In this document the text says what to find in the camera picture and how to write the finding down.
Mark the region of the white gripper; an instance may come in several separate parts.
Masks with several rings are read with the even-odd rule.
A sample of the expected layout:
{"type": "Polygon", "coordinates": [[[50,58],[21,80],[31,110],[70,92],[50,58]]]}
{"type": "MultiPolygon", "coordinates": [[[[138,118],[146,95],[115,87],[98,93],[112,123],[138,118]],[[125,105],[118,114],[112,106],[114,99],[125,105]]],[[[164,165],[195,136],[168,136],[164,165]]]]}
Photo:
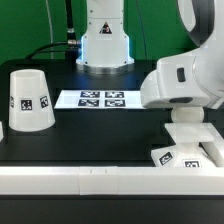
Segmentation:
{"type": "Polygon", "coordinates": [[[161,58],[140,88],[144,108],[207,107],[224,104],[224,47],[205,44],[161,58]]]}

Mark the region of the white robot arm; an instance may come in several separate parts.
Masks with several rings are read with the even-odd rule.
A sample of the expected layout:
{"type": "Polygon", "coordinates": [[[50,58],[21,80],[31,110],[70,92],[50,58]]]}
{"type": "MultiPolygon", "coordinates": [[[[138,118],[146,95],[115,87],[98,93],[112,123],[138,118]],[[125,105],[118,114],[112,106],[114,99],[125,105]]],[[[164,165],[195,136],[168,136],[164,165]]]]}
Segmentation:
{"type": "MultiPolygon", "coordinates": [[[[124,0],[86,0],[87,30],[81,39],[81,70],[117,73],[134,63],[123,29],[124,0]]],[[[161,58],[140,88],[145,108],[224,104],[224,0],[176,0],[178,13],[197,48],[161,58]]]]}

